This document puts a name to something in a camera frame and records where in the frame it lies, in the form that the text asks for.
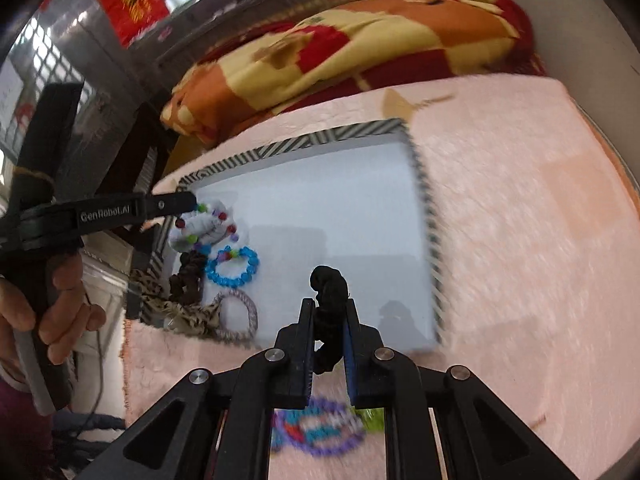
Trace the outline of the left hand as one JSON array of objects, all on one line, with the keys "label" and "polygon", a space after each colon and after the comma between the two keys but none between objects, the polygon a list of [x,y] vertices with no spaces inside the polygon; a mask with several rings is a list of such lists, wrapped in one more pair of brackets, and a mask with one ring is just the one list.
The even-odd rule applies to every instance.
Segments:
[{"label": "left hand", "polygon": [[40,322],[36,321],[24,295],[1,279],[1,365],[20,382],[24,382],[24,378],[15,349],[14,330],[29,332],[37,327],[50,362],[58,365],[70,356],[85,332],[95,332],[104,325],[105,312],[86,298],[82,274],[81,255],[65,255],[55,260],[51,280],[56,299]]}]

